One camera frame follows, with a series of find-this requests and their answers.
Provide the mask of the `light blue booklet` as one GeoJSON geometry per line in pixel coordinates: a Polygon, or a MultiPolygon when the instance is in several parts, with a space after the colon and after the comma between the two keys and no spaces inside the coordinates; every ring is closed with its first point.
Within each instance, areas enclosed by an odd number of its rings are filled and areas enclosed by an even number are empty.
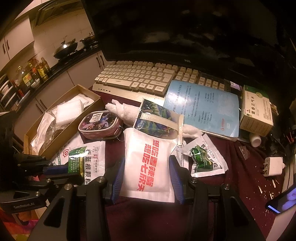
{"type": "Polygon", "coordinates": [[[239,100],[230,92],[173,80],[164,107],[184,115],[184,123],[227,138],[239,136],[239,100]]]}

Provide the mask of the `smartphone with lit screen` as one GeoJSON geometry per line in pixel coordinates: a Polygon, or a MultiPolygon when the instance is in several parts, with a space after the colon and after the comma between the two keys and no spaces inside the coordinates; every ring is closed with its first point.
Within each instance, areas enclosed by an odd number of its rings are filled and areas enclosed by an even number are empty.
{"type": "Polygon", "coordinates": [[[276,215],[281,214],[288,209],[295,206],[296,203],[296,186],[295,183],[290,186],[283,193],[279,194],[274,199],[268,201],[265,205],[265,208],[276,215]]]}

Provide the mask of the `green white granule sachet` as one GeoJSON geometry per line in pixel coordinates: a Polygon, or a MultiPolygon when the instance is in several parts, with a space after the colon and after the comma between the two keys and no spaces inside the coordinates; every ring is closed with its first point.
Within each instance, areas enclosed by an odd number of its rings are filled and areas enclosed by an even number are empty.
{"type": "Polygon", "coordinates": [[[208,177],[225,174],[227,163],[207,134],[195,138],[182,147],[182,153],[193,160],[192,177],[208,177]]]}

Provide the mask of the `white text sachet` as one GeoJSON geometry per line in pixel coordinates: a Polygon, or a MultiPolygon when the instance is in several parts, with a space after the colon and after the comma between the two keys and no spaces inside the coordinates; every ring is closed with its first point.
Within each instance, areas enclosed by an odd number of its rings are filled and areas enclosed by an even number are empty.
{"type": "Polygon", "coordinates": [[[186,141],[183,140],[183,143],[181,146],[177,146],[174,151],[172,152],[172,155],[174,155],[181,167],[184,167],[189,170],[189,156],[184,155],[182,153],[182,148],[186,145],[186,141]]]}

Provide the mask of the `black wok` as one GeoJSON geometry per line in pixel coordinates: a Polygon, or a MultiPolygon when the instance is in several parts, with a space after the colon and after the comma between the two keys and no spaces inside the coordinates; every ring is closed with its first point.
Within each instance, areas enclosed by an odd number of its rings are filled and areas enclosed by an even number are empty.
{"type": "Polygon", "coordinates": [[[77,49],[78,43],[76,39],[72,41],[66,42],[65,40],[61,43],[60,47],[56,49],[55,53],[53,54],[54,58],[56,59],[63,59],[66,56],[70,55],[71,53],[75,52],[77,49]]]}

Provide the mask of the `clear bag of dried herbs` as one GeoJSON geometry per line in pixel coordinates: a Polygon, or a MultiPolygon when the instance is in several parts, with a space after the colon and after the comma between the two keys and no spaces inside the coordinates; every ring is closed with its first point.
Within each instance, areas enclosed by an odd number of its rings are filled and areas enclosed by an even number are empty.
{"type": "Polygon", "coordinates": [[[58,137],[67,126],[69,126],[69,124],[59,126],[53,121],[46,130],[44,137],[39,141],[41,146],[38,153],[41,154],[41,152],[48,148],[51,142],[53,142],[53,140],[55,140],[55,138],[58,137]]]}

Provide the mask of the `white green medicine box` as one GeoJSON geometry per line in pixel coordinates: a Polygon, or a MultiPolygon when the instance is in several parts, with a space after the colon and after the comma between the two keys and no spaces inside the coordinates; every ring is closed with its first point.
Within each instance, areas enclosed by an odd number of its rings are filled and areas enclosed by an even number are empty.
{"type": "Polygon", "coordinates": [[[240,129],[266,137],[273,127],[273,116],[267,93],[244,85],[241,99],[240,129]]]}

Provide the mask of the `white usb charger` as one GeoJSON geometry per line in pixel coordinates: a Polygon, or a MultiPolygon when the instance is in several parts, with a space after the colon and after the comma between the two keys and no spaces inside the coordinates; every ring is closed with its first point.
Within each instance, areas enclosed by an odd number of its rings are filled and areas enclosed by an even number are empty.
{"type": "Polygon", "coordinates": [[[264,177],[281,175],[285,164],[283,157],[267,157],[264,160],[264,177]]]}

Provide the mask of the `colourful floral snack pouch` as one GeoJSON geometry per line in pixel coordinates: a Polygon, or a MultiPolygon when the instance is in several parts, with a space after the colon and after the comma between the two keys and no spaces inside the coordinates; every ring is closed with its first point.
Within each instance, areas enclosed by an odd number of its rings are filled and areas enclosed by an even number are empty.
{"type": "Polygon", "coordinates": [[[150,100],[143,99],[133,128],[147,135],[177,140],[177,145],[183,142],[184,115],[177,114],[150,100]]]}

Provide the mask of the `white plastic bag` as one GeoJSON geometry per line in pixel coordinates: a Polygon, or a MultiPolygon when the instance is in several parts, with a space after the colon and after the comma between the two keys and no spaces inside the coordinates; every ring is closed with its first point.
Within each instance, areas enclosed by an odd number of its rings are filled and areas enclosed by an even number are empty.
{"type": "Polygon", "coordinates": [[[54,120],[55,117],[52,116],[50,113],[44,113],[42,120],[37,128],[37,133],[31,141],[32,151],[35,154],[38,154],[41,147],[43,146],[46,138],[46,132],[54,120]]]}

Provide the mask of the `white gauze packet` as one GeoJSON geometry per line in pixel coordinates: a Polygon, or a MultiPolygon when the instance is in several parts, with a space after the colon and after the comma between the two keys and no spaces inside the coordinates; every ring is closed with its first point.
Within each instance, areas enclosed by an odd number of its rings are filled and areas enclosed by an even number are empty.
{"type": "MultiPolygon", "coordinates": [[[[72,99],[70,99],[69,101],[64,101],[62,103],[66,103],[66,102],[72,102],[72,101],[76,101],[76,100],[80,100],[81,103],[83,104],[83,108],[88,107],[89,105],[93,104],[94,100],[91,99],[90,97],[87,97],[84,94],[78,94],[75,97],[73,97],[72,99]]],[[[50,109],[48,112],[51,112],[54,116],[56,116],[57,114],[57,107],[54,107],[52,109],[50,109]]]]}

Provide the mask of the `white pouch red lettering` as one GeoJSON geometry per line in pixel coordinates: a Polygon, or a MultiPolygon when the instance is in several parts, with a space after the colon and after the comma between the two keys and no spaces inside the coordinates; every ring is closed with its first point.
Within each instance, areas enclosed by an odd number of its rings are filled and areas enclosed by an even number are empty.
{"type": "Polygon", "coordinates": [[[173,203],[169,157],[177,140],[157,138],[135,128],[127,128],[125,171],[120,196],[173,203]]]}

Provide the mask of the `white towel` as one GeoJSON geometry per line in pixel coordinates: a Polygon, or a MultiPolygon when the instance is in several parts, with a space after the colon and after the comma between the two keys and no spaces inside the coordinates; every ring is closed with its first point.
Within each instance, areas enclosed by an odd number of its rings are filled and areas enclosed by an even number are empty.
{"type": "MultiPolygon", "coordinates": [[[[105,105],[105,109],[123,120],[124,124],[126,124],[128,127],[133,127],[139,112],[139,107],[126,103],[121,104],[115,99],[112,99],[111,103],[107,103],[105,105]]],[[[183,125],[184,138],[195,139],[199,136],[202,136],[203,134],[204,133],[201,130],[194,126],[187,124],[183,125]]]]}

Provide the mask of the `white foam block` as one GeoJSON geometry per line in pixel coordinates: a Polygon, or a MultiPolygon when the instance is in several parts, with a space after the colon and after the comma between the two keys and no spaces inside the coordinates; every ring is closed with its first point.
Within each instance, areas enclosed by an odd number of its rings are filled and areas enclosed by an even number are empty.
{"type": "Polygon", "coordinates": [[[72,123],[83,112],[80,100],[66,102],[57,106],[56,124],[61,126],[72,123]]]}

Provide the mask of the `cardboard box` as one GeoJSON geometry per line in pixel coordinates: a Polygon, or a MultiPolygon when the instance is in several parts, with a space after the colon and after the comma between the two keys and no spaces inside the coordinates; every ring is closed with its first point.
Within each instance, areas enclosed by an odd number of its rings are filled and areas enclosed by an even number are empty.
{"type": "Polygon", "coordinates": [[[51,160],[77,132],[81,120],[102,110],[101,97],[76,85],[54,102],[24,135],[23,152],[51,160]]]}

